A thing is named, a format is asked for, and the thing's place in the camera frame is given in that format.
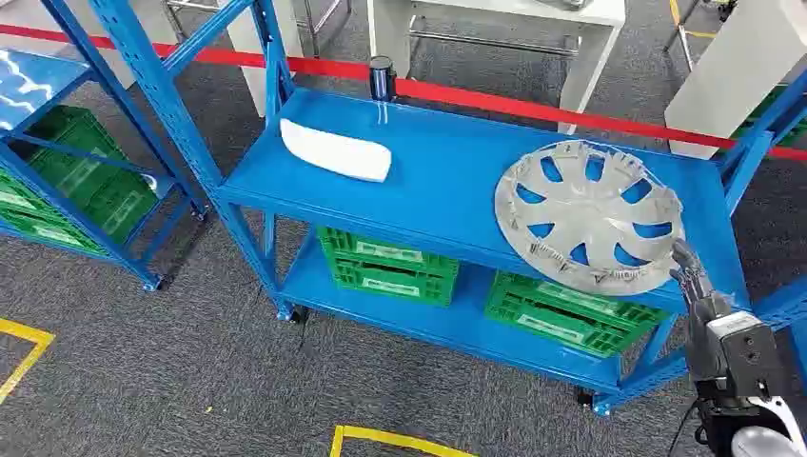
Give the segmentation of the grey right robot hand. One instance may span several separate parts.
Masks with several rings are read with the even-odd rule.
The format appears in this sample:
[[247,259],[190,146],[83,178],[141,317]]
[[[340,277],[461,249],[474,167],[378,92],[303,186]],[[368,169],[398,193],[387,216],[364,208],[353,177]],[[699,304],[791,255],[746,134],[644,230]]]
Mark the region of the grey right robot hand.
[[730,300],[714,289],[699,257],[681,238],[673,242],[672,259],[677,266],[670,275],[679,284],[688,312],[685,352],[689,372],[698,381],[724,377],[725,357],[716,347],[708,324],[732,312]]

